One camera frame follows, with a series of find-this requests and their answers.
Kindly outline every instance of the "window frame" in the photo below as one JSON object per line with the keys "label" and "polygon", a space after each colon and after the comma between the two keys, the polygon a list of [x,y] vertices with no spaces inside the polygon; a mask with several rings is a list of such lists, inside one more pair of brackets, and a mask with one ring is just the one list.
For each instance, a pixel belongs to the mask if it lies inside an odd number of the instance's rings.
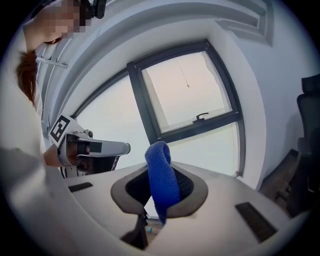
{"label": "window frame", "polygon": [[[166,132],[161,132],[156,113],[153,109],[148,89],[143,78],[142,70],[176,57],[199,52],[206,52],[215,66],[227,93],[232,111],[211,117],[202,122],[193,123]],[[170,47],[128,63],[125,69],[121,70],[104,82],[101,86],[99,86],[80,105],[80,107],[71,117],[74,119],[77,118],[77,116],[101,93],[127,75],[129,75],[135,102],[137,104],[142,124],[150,145],[158,141],[171,143],[183,140],[237,122],[239,135],[239,169],[235,172],[235,176],[237,177],[243,175],[246,156],[246,138],[240,101],[234,83],[225,64],[207,39]]]}

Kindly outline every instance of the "blue towel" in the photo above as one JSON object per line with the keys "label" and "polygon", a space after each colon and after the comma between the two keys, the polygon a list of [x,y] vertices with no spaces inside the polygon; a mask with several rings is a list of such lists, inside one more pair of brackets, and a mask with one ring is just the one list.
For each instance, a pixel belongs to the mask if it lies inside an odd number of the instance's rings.
{"label": "blue towel", "polygon": [[174,170],[168,145],[164,141],[152,144],[145,153],[148,166],[149,183],[156,212],[164,225],[167,208],[180,202],[180,189]]}

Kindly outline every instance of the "person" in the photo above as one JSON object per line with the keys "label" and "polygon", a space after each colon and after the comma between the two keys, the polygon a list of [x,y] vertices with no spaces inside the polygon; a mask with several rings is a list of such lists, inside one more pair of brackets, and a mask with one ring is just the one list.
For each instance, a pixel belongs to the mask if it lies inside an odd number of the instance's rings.
{"label": "person", "polygon": [[[16,33],[1,63],[0,147],[18,148],[53,167],[62,165],[55,145],[45,151],[41,125],[42,100],[36,85],[35,50],[43,43],[54,44],[78,29],[80,7],[76,0],[55,0],[42,8]],[[67,152],[74,162],[76,145],[72,144]]]}

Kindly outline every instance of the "baseboard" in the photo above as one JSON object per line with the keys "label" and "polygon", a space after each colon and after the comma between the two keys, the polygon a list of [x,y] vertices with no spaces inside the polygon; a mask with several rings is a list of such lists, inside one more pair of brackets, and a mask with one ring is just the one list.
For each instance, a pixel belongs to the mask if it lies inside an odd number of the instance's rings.
{"label": "baseboard", "polygon": [[279,168],[282,166],[282,164],[287,160],[289,156],[293,156],[295,158],[298,157],[298,151],[295,149],[290,149],[288,154],[282,159],[282,161],[276,166],[276,168],[273,169],[272,172],[270,172],[267,176],[264,177],[262,184],[265,183]]}

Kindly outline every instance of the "window handle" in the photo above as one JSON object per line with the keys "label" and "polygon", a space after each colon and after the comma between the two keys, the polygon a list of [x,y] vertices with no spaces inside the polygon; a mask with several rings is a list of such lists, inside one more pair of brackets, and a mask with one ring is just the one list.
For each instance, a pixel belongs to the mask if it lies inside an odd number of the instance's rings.
{"label": "window handle", "polygon": [[196,116],[196,120],[193,121],[193,123],[203,122],[205,119],[204,119],[204,118],[200,118],[200,116],[202,116],[202,115],[208,115],[208,114],[209,114],[208,112],[198,114],[198,115]]}

